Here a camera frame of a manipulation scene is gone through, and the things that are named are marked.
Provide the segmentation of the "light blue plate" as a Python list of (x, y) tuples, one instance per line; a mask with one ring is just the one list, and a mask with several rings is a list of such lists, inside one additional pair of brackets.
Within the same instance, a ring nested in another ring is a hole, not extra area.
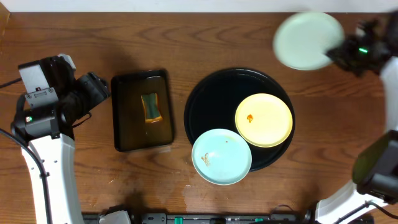
[(252, 155), (248, 143), (228, 129), (212, 129), (197, 138), (192, 162), (198, 174), (216, 185), (232, 185), (248, 174)]
[(332, 63), (326, 53), (344, 40), (341, 24), (322, 12), (300, 12), (277, 29), (273, 51), (285, 66), (296, 70), (318, 70)]

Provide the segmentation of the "green orange sponge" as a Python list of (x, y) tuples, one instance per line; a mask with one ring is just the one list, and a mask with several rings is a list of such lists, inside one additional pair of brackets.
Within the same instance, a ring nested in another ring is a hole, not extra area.
[(159, 109), (158, 94), (150, 93), (141, 96), (146, 123), (155, 123), (163, 120)]

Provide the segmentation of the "yellow plate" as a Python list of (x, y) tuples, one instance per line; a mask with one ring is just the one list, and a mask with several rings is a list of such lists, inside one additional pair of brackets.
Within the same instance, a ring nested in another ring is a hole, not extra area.
[(240, 102), (234, 120), (238, 133), (248, 143), (262, 148), (281, 144), (293, 130), (289, 107), (267, 93), (257, 93)]

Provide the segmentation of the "light blue plate bottom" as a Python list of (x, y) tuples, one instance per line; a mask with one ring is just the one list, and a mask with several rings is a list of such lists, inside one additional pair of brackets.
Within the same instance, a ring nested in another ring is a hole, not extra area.
[(252, 155), (248, 143), (228, 129), (212, 129), (197, 138), (192, 162), (198, 174), (216, 185), (232, 185), (248, 174)]

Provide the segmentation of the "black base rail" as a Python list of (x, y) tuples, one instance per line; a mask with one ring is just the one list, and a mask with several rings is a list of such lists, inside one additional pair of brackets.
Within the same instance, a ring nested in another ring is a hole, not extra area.
[(304, 223), (297, 215), (274, 213), (271, 215), (167, 215), (147, 213), (137, 218), (127, 215), (131, 223), (139, 224), (245, 224), (245, 223)]

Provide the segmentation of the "light blue plate top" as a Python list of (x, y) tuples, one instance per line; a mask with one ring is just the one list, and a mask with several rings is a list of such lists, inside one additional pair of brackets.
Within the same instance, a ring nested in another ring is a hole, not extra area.
[(318, 70), (332, 63), (326, 53), (344, 40), (341, 24), (322, 12), (300, 12), (277, 29), (273, 51), (285, 66), (296, 70)]

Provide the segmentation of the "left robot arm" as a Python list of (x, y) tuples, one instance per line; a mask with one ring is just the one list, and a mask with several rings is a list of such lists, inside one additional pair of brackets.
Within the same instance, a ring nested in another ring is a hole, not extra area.
[(73, 168), (73, 130), (111, 95), (93, 72), (75, 78), (71, 56), (58, 54), (18, 66), (21, 95), (12, 136), (29, 169), (37, 223), (83, 223)]

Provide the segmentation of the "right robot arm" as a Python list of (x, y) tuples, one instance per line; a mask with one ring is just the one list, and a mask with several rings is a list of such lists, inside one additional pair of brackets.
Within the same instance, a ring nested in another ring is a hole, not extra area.
[(393, 219), (386, 205), (397, 203), (397, 12), (389, 14), (378, 35), (377, 20), (360, 22), (326, 54), (340, 68), (361, 76), (372, 71), (382, 81), (386, 106), (386, 132), (358, 155), (352, 178), (332, 196), (308, 209), (302, 223), (360, 223), (365, 213), (378, 209)]

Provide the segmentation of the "black rectangular water tray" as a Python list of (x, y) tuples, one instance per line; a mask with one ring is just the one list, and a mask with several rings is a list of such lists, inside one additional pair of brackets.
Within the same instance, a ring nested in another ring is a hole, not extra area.
[[(156, 93), (163, 120), (146, 123), (141, 96)], [(149, 70), (118, 75), (111, 80), (114, 147), (119, 152), (171, 144), (174, 123), (167, 71)]]

